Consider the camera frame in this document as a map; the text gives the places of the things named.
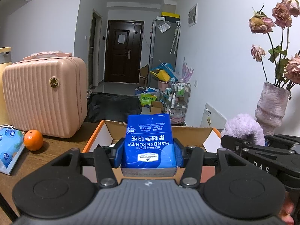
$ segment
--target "wooden table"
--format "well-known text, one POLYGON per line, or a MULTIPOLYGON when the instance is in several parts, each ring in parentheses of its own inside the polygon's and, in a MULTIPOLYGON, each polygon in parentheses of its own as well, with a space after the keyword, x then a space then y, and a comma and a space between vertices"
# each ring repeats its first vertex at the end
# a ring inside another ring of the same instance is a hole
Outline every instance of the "wooden table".
MULTIPOLYGON (((44 137, 44 145, 40 150, 30 152, 24 149, 10 176, 0 172, 0 192, 16 213, 17 209, 11 197, 11 192, 15 184, 26 175, 71 148, 80 148, 82 151, 97 126, 98 124, 84 122, 77 133, 69 139, 44 137)), ((11 221, 2 209, 0 209, 0 221, 1 225, 11 224, 11 221)))

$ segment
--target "fluffy purple object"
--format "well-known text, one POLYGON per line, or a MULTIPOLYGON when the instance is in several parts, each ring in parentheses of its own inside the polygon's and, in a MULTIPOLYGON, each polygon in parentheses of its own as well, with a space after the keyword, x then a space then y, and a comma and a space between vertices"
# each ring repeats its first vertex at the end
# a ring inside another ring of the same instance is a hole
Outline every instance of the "fluffy purple object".
POLYGON ((221 132, 221 137, 224 135, 248 140, 255 145, 265 146, 263 129, 249 114, 239 114, 235 118, 228 120, 221 132))

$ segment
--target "pink textured vase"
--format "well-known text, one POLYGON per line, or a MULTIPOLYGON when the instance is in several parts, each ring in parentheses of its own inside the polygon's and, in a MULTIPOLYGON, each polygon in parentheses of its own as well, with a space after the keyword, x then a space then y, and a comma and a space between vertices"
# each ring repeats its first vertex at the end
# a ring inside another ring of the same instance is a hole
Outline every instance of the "pink textured vase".
POLYGON ((290 92, 286 89, 276 87, 271 83, 264 83, 255 110, 257 122, 264 134, 273 135, 275 128, 281 126, 289 95, 290 92))

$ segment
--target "yellow bag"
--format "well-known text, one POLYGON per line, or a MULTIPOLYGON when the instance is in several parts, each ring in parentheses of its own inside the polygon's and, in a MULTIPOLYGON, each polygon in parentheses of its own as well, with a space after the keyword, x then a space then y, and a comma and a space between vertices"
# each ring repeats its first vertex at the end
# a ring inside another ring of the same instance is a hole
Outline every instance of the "yellow bag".
POLYGON ((161 81, 168 82, 170 80, 170 76, 165 70, 158 69, 158 71, 158 73, 154 73, 152 71, 150 73, 156 76, 161 81))

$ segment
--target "blue tissue package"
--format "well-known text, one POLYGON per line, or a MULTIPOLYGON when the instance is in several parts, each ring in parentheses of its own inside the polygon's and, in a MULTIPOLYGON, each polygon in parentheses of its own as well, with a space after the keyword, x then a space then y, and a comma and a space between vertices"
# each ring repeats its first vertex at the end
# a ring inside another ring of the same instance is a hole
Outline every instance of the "blue tissue package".
POLYGON ((128 116, 121 168, 177 169, 169 114, 128 116))
POLYGON ((19 130, 0 129, 0 172, 10 174, 24 149, 23 134, 19 130))

